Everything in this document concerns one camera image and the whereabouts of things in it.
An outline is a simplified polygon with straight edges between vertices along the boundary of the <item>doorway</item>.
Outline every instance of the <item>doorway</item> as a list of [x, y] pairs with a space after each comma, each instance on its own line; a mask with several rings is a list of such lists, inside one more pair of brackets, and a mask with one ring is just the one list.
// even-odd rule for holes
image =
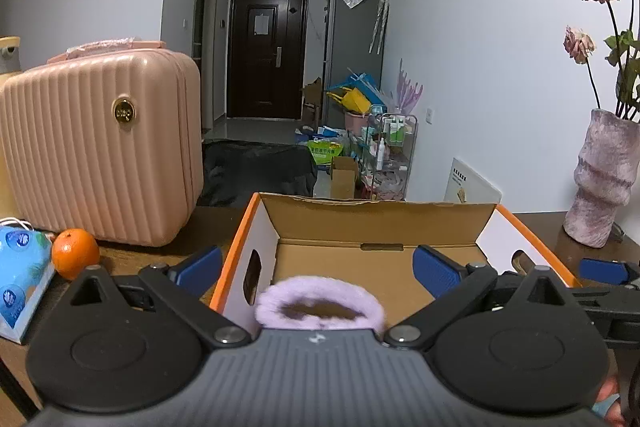
[[231, 0], [227, 115], [299, 120], [308, 0]]
[[218, 0], [195, 0], [191, 58], [200, 70], [200, 119], [203, 131], [213, 127], [213, 80]]

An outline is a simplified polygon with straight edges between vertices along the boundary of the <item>purple fuzzy hair tie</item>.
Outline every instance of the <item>purple fuzzy hair tie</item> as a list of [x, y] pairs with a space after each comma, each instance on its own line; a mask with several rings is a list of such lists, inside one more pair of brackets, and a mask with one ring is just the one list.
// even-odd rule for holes
[[[331, 302], [356, 312], [353, 320], [303, 315], [287, 317], [283, 309], [293, 304], [312, 306]], [[255, 318], [265, 328], [277, 330], [374, 330], [382, 333], [385, 311], [364, 288], [327, 277], [301, 275], [269, 286], [258, 296]]]

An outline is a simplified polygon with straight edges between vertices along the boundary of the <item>suitcase handle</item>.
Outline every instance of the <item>suitcase handle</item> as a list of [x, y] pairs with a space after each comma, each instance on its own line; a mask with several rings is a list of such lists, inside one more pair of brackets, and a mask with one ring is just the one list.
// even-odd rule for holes
[[65, 53], [56, 55], [47, 60], [47, 64], [54, 64], [56, 62], [64, 62], [65, 60], [71, 60], [72, 58], [89, 57], [91, 55], [102, 55], [105, 53], [119, 52], [123, 50], [136, 50], [136, 49], [164, 49], [166, 43], [163, 41], [137, 41], [134, 39], [111, 39], [107, 41], [89, 42], [82, 46], [76, 46], [75, 48], [69, 48]]

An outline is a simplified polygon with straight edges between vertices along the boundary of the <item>suitcase logo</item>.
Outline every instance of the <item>suitcase logo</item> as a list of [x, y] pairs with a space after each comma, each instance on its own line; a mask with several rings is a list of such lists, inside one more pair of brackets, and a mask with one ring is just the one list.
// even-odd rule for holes
[[128, 98], [119, 98], [113, 103], [113, 116], [119, 123], [130, 123], [136, 117], [136, 110]]

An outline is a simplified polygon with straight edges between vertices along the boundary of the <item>screw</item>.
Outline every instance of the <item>screw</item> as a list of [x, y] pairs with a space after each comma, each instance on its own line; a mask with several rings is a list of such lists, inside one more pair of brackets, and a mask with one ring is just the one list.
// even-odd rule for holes
[[389, 336], [397, 343], [405, 344], [420, 338], [420, 330], [415, 326], [394, 326], [389, 330]]
[[245, 337], [246, 333], [237, 326], [220, 328], [213, 335], [213, 338], [222, 344], [237, 344], [238, 342], [244, 341]]

